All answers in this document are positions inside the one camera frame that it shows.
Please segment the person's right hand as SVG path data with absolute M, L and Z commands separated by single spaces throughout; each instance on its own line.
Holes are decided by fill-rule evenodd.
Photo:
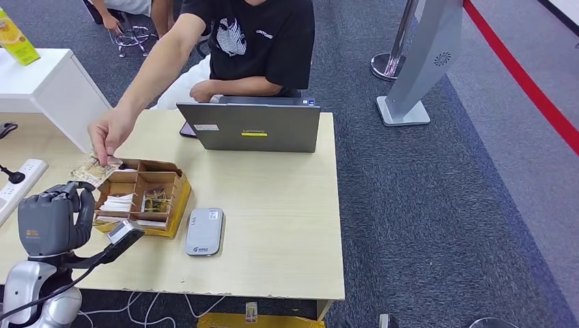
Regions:
M 113 108 L 87 128 L 94 154 L 101 166 L 108 165 L 108 158 L 127 140 L 137 117 L 130 111 Z

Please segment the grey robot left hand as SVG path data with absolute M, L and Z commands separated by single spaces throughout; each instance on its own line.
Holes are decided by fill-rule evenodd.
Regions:
M 20 241 L 31 257 L 56 256 L 84 246 L 91 236 L 95 186 L 69 181 L 21 200 Z

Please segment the person's hand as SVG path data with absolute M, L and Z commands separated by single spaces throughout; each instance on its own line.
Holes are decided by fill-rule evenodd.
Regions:
M 115 34 L 121 33 L 121 23 L 112 14 L 102 16 L 103 25 Z

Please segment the person's left hand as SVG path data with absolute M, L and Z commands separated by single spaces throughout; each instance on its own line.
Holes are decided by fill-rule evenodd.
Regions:
M 189 96 L 198 103 L 208 103 L 216 95 L 214 80 L 203 80 L 196 83 L 191 89 Z

